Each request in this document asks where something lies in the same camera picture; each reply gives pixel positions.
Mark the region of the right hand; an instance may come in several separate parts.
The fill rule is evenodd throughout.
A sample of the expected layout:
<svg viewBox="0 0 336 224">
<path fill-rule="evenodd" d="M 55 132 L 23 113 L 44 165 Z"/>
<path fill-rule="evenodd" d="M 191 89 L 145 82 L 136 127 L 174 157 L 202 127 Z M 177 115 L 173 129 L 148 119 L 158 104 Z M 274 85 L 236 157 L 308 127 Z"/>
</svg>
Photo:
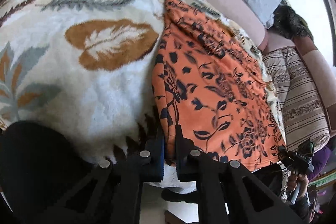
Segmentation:
<svg viewBox="0 0 336 224">
<path fill-rule="evenodd" d="M 309 184 L 309 180 L 307 178 L 307 175 L 305 175 L 305 174 L 298 174 L 298 175 L 291 174 L 288 177 L 286 191 L 287 192 L 294 191 L 298 187 L 298 184 L 300 184 L 300 187 L 299 187 L 299 194 L 298 194 L 297 198 L 300 199 L 300 198 L 303 198 L 303 197 L 306 196 L 307 186 Z"/>
</svg>

